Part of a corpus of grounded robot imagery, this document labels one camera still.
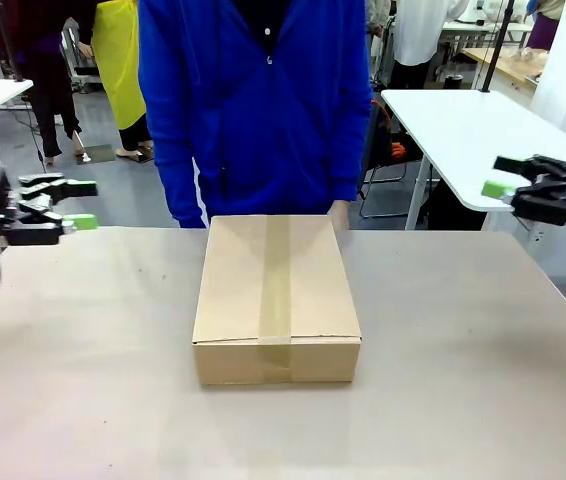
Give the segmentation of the person in white coat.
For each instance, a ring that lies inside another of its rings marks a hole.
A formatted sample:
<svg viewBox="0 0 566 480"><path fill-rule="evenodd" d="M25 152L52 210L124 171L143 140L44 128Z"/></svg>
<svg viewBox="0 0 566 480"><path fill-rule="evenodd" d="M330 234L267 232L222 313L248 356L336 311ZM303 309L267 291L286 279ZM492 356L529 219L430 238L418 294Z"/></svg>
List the person in white coat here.
<svg viewBox="0 0 566 480"><path fill-rule="evenodd" d="M396 2L393 33L393 67L389 88L422 89L444 23L458 19L470 0L366 0L370 31L380 26Z"/></svg>

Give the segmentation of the clear packing tape strip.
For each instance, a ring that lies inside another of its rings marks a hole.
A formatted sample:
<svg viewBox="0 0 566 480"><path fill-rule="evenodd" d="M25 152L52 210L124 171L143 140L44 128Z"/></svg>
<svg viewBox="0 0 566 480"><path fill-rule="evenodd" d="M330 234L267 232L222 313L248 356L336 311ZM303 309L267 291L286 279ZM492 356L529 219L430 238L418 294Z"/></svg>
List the clear packing tape strip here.
<svg viewBox="0 0 566 480"><path fill-rule="evenodd" d="M264 383L292 381L290 240L290 217L268 216L257 337Z"/></svg>

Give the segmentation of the wooden workbench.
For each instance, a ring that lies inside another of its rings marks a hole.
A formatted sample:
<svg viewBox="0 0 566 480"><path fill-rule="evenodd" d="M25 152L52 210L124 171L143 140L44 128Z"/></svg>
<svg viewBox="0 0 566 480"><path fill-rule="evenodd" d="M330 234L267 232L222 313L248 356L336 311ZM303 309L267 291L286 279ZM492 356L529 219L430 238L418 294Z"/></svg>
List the wooden workbench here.
<svg viewBox="0 0 566 480"><path fill-rule="evenodd" d="M494 48L463 48L461 53L480 63L486 72L494 54ZM499 52L495 72L521 86L538 85L549 52L543 49L505 47Z"/></svg>

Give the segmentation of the brown cardboard box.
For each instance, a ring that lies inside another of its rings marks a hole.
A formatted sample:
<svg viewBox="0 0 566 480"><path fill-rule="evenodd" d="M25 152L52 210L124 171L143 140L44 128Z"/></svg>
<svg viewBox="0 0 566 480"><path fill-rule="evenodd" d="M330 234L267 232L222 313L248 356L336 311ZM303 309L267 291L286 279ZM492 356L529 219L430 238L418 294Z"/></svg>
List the brown cardboard box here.
<svg viewBox="0 0 566 480"><path fill-rule="evenodd" d="M348 383L361 343L328 216L213 218L192 334L201 384Z"/></svg>

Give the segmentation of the person's left forearm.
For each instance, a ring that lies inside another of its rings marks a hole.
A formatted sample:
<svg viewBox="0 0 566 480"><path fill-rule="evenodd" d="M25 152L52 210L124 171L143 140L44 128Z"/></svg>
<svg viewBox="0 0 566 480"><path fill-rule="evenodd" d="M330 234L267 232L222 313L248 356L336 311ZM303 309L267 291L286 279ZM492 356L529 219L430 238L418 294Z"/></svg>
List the person's left forearm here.
<svg viewBox="0 0 566 480"><path fill-rule="evenodd" d="M353 201L365 150L371 115L371 86L341 89L331 112L327 136L327 199L330 203Z"/></svg>

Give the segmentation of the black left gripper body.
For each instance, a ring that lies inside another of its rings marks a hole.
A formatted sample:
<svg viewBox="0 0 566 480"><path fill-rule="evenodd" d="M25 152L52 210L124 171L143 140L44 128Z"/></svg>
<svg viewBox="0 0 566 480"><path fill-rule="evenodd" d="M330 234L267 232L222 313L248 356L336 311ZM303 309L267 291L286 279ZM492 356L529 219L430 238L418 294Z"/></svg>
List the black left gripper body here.
<svg viewBox="0 0 566 480"><path fill-rule="evenodd" d="M56 245L62 236L62 217L52 207L59 200L61 173L44 173L19 178L13 189L0 168L0 226L11 246Z"/></svg>

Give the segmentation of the person's right forearm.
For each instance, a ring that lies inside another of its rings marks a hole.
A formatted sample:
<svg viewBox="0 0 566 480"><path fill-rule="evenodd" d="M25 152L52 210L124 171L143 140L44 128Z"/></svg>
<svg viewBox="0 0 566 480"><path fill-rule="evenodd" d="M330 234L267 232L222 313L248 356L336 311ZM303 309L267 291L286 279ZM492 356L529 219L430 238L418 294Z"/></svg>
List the person's right forearm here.
<svg viewBox="0 0 566 480"><path fill-rule="evenodd" d="M168 210L181 228L205 228L197 200L194 162L182 145L155 141L155 165L164 187Z"/></svg>

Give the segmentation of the white metal cart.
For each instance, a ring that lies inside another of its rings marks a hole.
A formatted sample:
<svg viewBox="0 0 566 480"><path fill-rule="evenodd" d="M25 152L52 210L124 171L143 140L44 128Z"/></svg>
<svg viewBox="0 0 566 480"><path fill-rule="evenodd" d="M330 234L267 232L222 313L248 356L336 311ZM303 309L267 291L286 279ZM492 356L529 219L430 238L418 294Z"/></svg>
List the white metal cart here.
<svg viewBox="0 0 566 480"><path fill-rule="evenodd" d="M68 19L62 31L62 52L74 90L89 93L101 88L102 82L95 61L79 50L78 40L78 24Z"/></svg>

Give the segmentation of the black tripod pole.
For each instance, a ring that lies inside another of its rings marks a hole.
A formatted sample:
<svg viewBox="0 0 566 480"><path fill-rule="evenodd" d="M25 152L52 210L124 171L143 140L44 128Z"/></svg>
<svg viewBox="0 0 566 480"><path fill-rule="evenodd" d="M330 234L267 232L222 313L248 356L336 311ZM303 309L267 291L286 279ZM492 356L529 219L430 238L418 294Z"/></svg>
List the black tripod pole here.
<svg viewBox="0 0 566 480"><path fill-rule="evenodd" d="M2 38L3 38L5 51L7 53L8 59L9 59L10 67L11 67L12 72L14 74L15 81L16 82L23 82L24 77L23 77L21 71L19 70L19 67L18 67L16 59L15 59L14 48L13 48L12 40L11 40L11 37L10 37L10 29L9 29L9 25L8 25L8 22L7 22L6 17L5 17L5 8L4 8L2 0L0 0L0 30L1 30L1 35L2 35Z"/></svg>

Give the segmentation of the large white side table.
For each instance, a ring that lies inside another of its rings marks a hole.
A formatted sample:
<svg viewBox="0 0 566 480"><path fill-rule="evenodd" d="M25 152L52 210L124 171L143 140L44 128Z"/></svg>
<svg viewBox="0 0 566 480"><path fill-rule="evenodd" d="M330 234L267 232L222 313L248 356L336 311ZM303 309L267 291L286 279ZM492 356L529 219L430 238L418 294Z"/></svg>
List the large white side table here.
<svg viewBox="0 0 566 480"><path fill-rule="evenodd" d="M492 180L521 187L525 180L495 171L501 155L534 154L566 161L566 133L495 91L384 90L382 98L423 153L405 228L413 230L430 169L436 170L466 208L488 214L485 230L509 205L482 195Z"/></svg>

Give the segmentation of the white background desk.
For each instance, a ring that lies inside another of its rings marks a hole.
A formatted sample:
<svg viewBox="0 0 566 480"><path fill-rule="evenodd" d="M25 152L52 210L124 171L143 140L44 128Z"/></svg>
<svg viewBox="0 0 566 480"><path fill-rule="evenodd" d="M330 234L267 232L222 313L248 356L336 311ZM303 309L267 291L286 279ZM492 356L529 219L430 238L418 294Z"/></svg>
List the white background desk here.
<svg viewBox="0 0 566 480"><path fill-rule="evenodd" d="M439 43L449 44L454 50L463 48L493 48L500 33L499 23L484 22L462 23L459 21L446 22L443 26ZM504 37L505 45L523 48L526 46L532 27L523 23L509 23Z"/></svg>

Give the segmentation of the grey floor plate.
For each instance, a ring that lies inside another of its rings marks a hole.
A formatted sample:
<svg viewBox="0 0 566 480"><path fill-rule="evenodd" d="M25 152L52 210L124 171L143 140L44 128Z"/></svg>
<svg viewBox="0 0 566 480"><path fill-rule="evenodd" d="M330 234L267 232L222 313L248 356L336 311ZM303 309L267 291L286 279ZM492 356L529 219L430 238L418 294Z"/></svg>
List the grey floor plate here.
<svg viewBox="0 0 566 480"><path fill-rule="evenodd" d="M95 164L111 162L116 159L116 155L111 145L85 146L84 153L80 157L81 163Z"/></svg>

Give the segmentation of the person in dark clothes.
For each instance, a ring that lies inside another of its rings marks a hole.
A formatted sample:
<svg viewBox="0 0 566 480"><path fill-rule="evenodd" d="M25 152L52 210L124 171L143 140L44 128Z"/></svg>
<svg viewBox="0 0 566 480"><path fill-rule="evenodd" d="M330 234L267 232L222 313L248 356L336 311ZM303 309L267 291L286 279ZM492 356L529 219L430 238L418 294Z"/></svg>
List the person in dark clothes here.
<svg viewBox="0 0 566 480"><path fill-rule="evenodd" d="M17 64L33 82L31 103L42 139L45 163L61 154L55 118L59 116L75 153L81 155L81 127L76 116L72 83L61 51L62 31L74 16L72 0L14 0L17 12L14 44Z"/></svg>

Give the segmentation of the person in blue jacket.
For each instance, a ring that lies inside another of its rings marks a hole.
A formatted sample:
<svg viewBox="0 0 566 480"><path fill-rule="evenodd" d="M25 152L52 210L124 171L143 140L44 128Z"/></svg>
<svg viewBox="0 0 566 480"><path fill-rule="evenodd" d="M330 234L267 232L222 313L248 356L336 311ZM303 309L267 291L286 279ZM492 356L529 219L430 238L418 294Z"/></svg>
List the person in blue jacket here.
<svg viewBox="0 0 566 480"><path fill-rule="evenodd" d="M155 141L186 147L205 223L327 215L339 91L370 83L365 0L139 0Z"/></svg>

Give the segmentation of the black chair with orange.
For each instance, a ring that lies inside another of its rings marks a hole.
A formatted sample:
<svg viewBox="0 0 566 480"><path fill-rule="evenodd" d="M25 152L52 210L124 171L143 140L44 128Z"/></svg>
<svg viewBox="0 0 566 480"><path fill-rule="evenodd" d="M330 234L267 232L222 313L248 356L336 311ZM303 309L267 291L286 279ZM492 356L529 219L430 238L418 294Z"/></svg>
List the black chair with orange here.
<svg viewBox="0 0 566 480"><path fill-rule="evenodd" d="M403 181L407 175L407 165L421 160L422 151L415 140L406 132L398 132L398 139L394 140L392 126L392 117L385 106L377 98L373 98L361 169L357 179L360 198L359 216L362 219L401 218L408 215L407 212L387 214L364 212L373 186ZM397 166L403 166L401 175L390 178L377 177L380 170Z"/></svg>

